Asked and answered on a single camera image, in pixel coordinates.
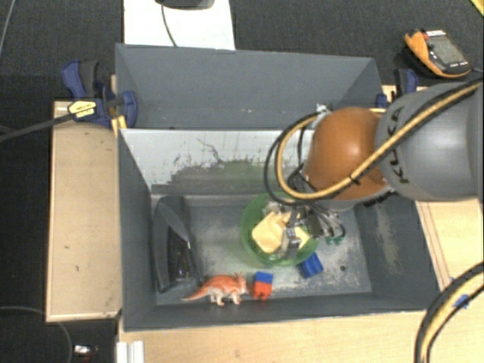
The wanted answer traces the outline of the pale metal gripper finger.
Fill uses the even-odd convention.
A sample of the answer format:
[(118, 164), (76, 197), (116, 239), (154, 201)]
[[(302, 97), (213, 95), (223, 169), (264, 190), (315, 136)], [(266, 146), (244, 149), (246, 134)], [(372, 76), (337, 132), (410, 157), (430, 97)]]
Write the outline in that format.
[(301, 238), (296, 235), (295, 231), (285, 231), (283, 240), (284, 258), (295, 259), (301, 242)]
[(303, 219), (300, 217), (300, 211), (295, 209), (290, 212), (287, 223), (285, 224), (285, 231), (289, 234), (295, 234), (296, 228), (303, 224)]

